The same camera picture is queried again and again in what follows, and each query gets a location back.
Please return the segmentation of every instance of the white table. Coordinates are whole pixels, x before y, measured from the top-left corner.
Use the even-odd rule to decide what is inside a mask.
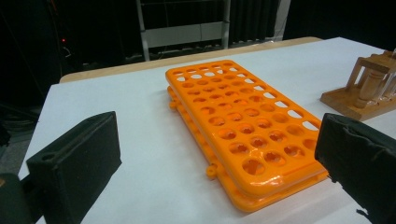
[[[194,63],[234,60],[321,119],[337,112],[320,95],[345,86],[358,57],[382,52],[335,38]],[[186,64],[193,63],[51,87],[25,159],[85,118],[117,113],[122,165],[83,223],[369,223],[329,179],[255,213],[235,209],[219,181],[206,178],[204,155],[168,108],[165,71]],[[364,123],[395,138],[394,120],[395,111]],[[24,162],[20,178],[27,175]]]

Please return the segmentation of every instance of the orange test tube rack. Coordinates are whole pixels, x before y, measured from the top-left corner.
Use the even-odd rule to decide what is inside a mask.
[[[170,107],[238,209],[257,211],[327,177],[315,160],[320,120],[239,64],[166,72]]]

